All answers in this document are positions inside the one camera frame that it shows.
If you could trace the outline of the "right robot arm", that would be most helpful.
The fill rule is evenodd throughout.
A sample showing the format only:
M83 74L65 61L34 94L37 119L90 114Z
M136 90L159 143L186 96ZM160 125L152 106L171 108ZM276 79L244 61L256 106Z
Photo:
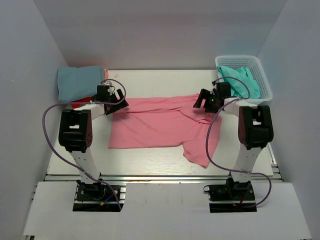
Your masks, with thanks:
M216 88L209 91L201 89L193 105L194 108L204 107L207 113L214 113L205 138L205 151L211 163L229 172L233 188L245 188L251 181L256 160L268 143L274 138L274 130L270 107L256 105L245 99L231 96L231 85L228 82L213 82ZM209 136L211 128L221 111L227 111L238 117L237 135L240 149L232 169L220 166L212 161L209 154Z

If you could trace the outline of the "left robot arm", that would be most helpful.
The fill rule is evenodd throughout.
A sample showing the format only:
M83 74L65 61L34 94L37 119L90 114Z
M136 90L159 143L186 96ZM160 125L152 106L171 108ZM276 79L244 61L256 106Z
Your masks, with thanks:
M65 148L80 168L80 182L95 184L100 179L91 153L93 143L92 122L94 119L113 114L129 106L121 89L110 81L97 86L92 98L95 102L79 104L79 107L64 109L61 113L58 142Z

